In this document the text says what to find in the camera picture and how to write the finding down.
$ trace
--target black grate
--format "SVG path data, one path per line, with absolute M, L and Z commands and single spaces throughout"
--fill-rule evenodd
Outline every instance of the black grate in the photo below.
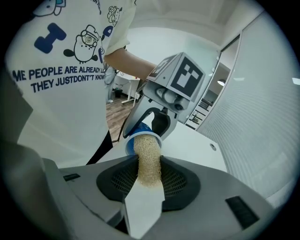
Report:
M 135 183 L 136 176 L 136 163 L 131 163 L 122 168 L 121 171 L 116 172 L 112 176 L 111 182 L 126 197 Z
M 161 162 L 161 173 L 165 199 L 180 193 L 187 184 L 186 178 L 182 174 L 163 162 Z

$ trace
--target white table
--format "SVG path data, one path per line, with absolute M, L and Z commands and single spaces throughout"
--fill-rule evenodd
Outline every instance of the white table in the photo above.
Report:
M 121 72 L 119 72 L 119 73 L 117 74 L 117 76 L 118 76 L 118 77 L 121 77 L 121 78 L 123 78 L 123 79 L 128 80 L 128 81 L 129 81 L 129 84 L 130 84 L 129 90 L 128 90 L 128 93 L 127 93 L 127 94 L 128 94 L 127 100 L 122 101 L 122 104 L 125 104 L 125 103 L 129 103 L 129 102 L 133 101 L 133 99 L 130 98 L 130 97 L 131 97 L 131 90 L 132 90 L 132 81 L 139 81 L 140 79 L 139 79 L 139 78 L 135 78 L 134 76 L 131 76 L 131 75 L 128 75 L 128 74 L 125 74 L 125 73 L 122 73 L 122 74 L 123 74 L 123 75 L 121 75 Z
M 151 114 L 143 122 L 151 126 L 153 118 L 154 114 Z M 121 140 L 98 162 L 126 156 L 125 141 Z M 179 122 L 163 141 L 161 153 L 166 157 L 179 158 L 227 172 L 218 144 Z M 161 215 L 161 203 L 164 199 L 162 184 L 156 188 L 146 188 L 138 181 L 135 182 L 125 199 L 129 234 L 132 237 L 140 239 L 154 225 Z

